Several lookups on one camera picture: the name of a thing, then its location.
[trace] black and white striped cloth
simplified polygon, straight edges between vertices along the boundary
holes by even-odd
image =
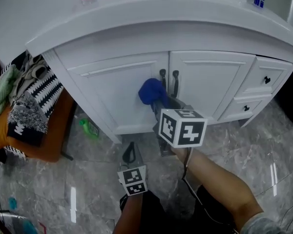
[[[29,59],[30,54],[23,52],[9,63],[2,73],[8,70],[11,64],[20,70],[25,65],[25,60]],[[41,145],[43,135],[47,133],[48,120],[63,90],[63,85],[47,64],[46,69],[46,75],[29,85],[14,102],[8,117],[7,135],[34,146]]]
[[[23,158],[26,159],[26,155],[25,153],[23,153],[22,151],[20,151],[19,149],[16,149],[12,146],[5,146],[3,148],[6,152],[12,153],[13,155],[19,157],[19,158]]]

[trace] marble floor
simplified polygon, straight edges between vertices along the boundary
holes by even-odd
[[[73,161],[61,158],[54,164],[9,157],[0,165],[3,209],[9,209],[8,199],[14,197],[16,212],[35,225],[45,225],[48,234],[112,233],[124,195],[116,173],[122,146],[103,133],[96,141],[85,136],[78,124],[84,117],[78,108],[63,146]],[[147,164],[149,188],[167,212],[178,219],[189,217],[194,199],[180,180],[180,161],[160,156],[153,133],[124,136],[123,145],[132,140]],[[200,150],[242,178],[268,216],[288,227],[293,218],[293,124],[274,101],[245,128],[240,129],[238,122],[209,126]],[[72,188],[76,188],[76,223],[71,221]],[[293,222],[289,232],[293,233]]]

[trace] blue object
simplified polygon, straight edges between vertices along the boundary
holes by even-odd
[[[261,8],[264,8],[264,2],[265,2],[265,0],[261,0],[261,2],[260,2],[260,7]]]
[[[23,222],[23,231],[24,234],[38,234],[35,226],[29,220]]]
[[[18,204],[15,198],[13,197],[9,198],[9,206],[11,210],[15,210],[18,207]]]
[[[140,100],[145,105],[151,105],[154,101],[160,99],[164,107],[168,108],[168,96],[166,93],[166,89],[162,86],[162,82],[151,78],[144,82],[139,92]]]

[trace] black shorts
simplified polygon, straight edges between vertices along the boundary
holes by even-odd
[[[204,207],[196,200],[195,210],[191,219],[180,221],[172,219],[165,213],[159,198],[151,191],[144,193],[139,234],[234,233],[234,220],[228,210],[215,200],[203,186],[198,189],[197,195]],[[122,211],[127,199],[128,196],[125,195],[120,200]],[[211,220],[206,211],[214,220],[220,223]]]

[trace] drawer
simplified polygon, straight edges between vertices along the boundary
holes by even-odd
[[[272,94],[292,65],[286,61],[256,57],[236,96],[249,97]]]
[[[219,121],[232,121],[237,119],[246,119],[253,116],[253,111],[260,103],[270,100],[271,94],[258,97],[235,97],[230,102]]]

